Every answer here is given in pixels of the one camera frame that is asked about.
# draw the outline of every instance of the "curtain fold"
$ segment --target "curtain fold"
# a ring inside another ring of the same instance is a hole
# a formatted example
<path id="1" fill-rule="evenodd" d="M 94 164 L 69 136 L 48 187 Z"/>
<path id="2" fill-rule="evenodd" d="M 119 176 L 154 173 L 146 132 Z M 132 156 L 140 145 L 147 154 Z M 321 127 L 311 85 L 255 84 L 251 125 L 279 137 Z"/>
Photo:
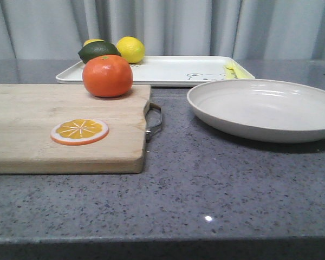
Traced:
<path id="1" fill-rule="evenodd" d="M 127 35 L 146 55 L 325 60 L 325 0 L 0 0 L 0 59 L 78 59 Z"/>

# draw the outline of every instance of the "lemon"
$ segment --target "lemon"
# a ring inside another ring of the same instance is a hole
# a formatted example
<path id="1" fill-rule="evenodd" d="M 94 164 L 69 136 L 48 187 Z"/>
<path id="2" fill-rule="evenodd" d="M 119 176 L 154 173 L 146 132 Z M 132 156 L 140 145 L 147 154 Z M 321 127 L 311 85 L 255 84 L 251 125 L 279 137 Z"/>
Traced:
<path id="1" fill-rule="evenodd" d="M 116 45 L 121 56 L 129 63 L 138 63 L 145 56 L 145 46 L 135 37 L 125 36 Z"/>
<path id="2" fill-rule="evenodd" d="M 90 42 L 104 42 L 102 39 L 88 39 L 84 42 L 83 46 L 86 46 Z"/>
<path id="3" fill-rule="evenodd" d="M 120 56 L 120 52 L 115 45 L 105 41 L 90 42 L 78 52 L 78 55 L 85 64 L 93 58 L 109 54 Z"/>

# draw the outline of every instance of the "gray countertop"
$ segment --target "gray countertop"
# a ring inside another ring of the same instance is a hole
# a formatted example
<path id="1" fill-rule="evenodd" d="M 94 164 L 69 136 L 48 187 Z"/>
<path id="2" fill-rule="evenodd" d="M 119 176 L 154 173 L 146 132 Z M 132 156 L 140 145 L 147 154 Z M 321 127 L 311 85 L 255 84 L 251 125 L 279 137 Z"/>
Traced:
<path id="1" fill-rule="evenodd" d="M 76 62 L 3 60 L 0 83 L 57 83 L 55 76 Z M 257 79 L 325 90 L 325 61 L 238 62 Z M 284 145 L 222 133 L 192 113 L 188 90 L 153 88 L 164 125 L 147 144 L 140 174 L 0 175 L 0 259 L 68 259 L 62 252 L 71 251 L 80 257 L 81 245 L 90 242 L 148 243 L 139 249 L 140 259 L 147 250 L 159 252 L 155 259 L 174 259 L 164 258 L 153 242 L 168 243 L 170 253 L 189 246 L 193 257 L 209 242 L 202 256 L 213 259 L 221 241 L 233 249 L 227 254 L 232 259 L 251 256 L 245 251 L 253 248 L 250 241 L 271 259 L 287 255 L 287 248 L 295 259 L 325 259 L 325 139 Z M 266 241 L 272 244 L 255 244 Z M 296 242 L 282 246 L 289 241 Z M 196 244 L 174 248 L 173 242 Z M 19 247 L 24 244 L 29 252 Z M 47 256 L 46 248 L 34 251 L 35 244 L 65 247 Z M 77 246 L 67 251 L 70 244 Z M 8 252 L 10 246 L 17 247 Z M 117 251 L 124 254 L 120 246 Z"/>

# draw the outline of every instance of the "cutting board handle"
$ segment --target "cutting board handle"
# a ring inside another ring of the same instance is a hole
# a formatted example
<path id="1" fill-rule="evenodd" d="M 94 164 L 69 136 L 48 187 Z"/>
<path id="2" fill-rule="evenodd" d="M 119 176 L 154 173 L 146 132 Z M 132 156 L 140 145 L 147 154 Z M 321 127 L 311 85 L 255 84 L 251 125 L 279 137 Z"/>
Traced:
<path id="1" fill-rule="evenodd" d="M 149 126 L 148 129 L 146 130 L 146 141 L 149 142 L 152 138 L 152 136 L 154 136 L 158 131 L 161 130 L 162 125 L 163 125 L 163 113 L 161 111 L 161 107 L 155 103 L 150 103 L 149 104 L 149 110 L 154 110 L 156 112 L 158 112 L 160 114 L 160 118 L 159 121 L 153 125 L 153 126 Z"/>

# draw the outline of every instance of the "plastic orange slice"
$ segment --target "plastic orange slice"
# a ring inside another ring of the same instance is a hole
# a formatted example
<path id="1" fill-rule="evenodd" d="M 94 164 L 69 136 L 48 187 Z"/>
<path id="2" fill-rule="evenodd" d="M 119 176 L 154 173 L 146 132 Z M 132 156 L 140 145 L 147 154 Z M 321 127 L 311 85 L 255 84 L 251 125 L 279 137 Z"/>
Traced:
<path id="1" fill-rule="evenodd" d="M 108 126 L 98 119 L 73 119 L 55 126 L 50 132 L 53 141 L 62 145 L 86 145 L 108 134 Z"/>

